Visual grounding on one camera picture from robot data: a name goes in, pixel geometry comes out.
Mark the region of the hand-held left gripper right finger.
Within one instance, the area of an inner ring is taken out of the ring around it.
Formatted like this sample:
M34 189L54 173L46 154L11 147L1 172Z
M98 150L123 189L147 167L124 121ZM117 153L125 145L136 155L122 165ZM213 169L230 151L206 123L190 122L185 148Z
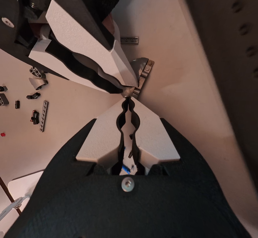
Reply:
M132 134L132 156L137 168L136 175L145 175L153 165L179 161L177 152L161 118L135 98L128 99Z

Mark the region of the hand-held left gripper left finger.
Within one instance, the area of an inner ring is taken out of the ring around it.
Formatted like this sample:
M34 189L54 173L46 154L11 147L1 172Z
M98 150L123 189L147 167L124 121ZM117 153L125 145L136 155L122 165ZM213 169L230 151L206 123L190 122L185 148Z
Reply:
M124 158L125 113L128 110L128 98L122 98L102 113L93 124L88 136L80 148L76 160L95 162L110 169L112 175L119 175Z

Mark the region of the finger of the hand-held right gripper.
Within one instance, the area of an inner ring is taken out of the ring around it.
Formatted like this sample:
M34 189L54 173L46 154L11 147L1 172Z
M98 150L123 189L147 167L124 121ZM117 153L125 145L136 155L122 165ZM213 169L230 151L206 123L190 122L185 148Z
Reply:
M111 50L106 49L55 0L50 2L46 19L57 41L64 47L92 59L105 74L117 79L121 85L137 86L136 74L120 41L115 39Z
M38 39L29 54L29 58L81 85L110 94L123 92L121 88L98 75L94 69L79 62L70 50L55 39Z

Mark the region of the dark grey domed lego assembly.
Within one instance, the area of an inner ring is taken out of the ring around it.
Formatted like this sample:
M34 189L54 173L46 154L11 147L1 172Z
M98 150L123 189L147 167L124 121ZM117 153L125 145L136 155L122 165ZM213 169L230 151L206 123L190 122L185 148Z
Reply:
M144 88L144 84L154 66L154 61L145 57L137 58L130 62L132 69L137 77L138 86L134 88L132 97L138 99L140 92Z

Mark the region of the grey triangular lego liftarm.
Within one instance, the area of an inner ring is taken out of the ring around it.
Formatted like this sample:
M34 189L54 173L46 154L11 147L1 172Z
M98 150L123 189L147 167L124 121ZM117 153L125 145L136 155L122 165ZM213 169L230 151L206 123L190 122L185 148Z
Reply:
M42 70L37 69L36 67L32 66L29 71L37 78L40 78L40 79L46 78L45 73Z

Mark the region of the light grey curved lego panel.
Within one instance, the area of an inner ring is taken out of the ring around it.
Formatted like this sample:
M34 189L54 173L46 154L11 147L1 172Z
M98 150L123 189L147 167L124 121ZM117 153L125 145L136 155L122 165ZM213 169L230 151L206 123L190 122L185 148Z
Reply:
M29 81L31 85L34 87L35 90L40 90L43 86L48 85L47 79L42 79L42 78L29 78Z

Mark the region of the dark grey lego plate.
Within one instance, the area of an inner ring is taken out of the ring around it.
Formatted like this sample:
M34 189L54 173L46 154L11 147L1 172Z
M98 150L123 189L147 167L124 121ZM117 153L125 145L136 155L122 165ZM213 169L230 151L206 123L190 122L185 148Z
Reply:
M120 37L121 44L138 45L139 37Z

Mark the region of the long grey studded lego plate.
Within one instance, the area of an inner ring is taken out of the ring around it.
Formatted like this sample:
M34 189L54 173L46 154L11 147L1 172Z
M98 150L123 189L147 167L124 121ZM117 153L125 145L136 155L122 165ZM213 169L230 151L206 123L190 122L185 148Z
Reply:
M40 115L40 132L44 132L45 130L45 124L46 124L46 117L47 117L47 112L48 112L48 107L49 107L49 102L48 101L43 101L43 106L42 106L42 111L41 111L41 115Z

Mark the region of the black and red lego connector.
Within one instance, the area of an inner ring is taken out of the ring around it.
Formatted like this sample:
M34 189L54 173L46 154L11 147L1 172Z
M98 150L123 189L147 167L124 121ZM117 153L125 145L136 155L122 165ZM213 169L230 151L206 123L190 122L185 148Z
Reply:
M39 112L36 110L32 111L32 116L31 116L31 120L30 120L33 125L37 125L39 124Z

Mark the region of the person's right hand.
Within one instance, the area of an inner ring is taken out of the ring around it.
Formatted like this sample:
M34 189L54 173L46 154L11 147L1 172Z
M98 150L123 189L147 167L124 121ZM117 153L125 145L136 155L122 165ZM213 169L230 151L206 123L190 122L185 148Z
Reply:
M102 21L102 24L114 36L115 26L114 26L114 20L111 12L107 15L107 17L105 17L105 19Z

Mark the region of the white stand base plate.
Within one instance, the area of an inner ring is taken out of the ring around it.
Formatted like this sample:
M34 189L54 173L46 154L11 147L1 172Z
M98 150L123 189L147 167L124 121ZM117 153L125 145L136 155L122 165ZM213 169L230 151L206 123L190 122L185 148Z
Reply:
M42 171L34 172L19 178L16 178L8 183L8 191L11 194L14 200L20 197L26 197L26 199L21 203L19 208L20 211L23 211L27 203L30 200L30 197L43 174Z

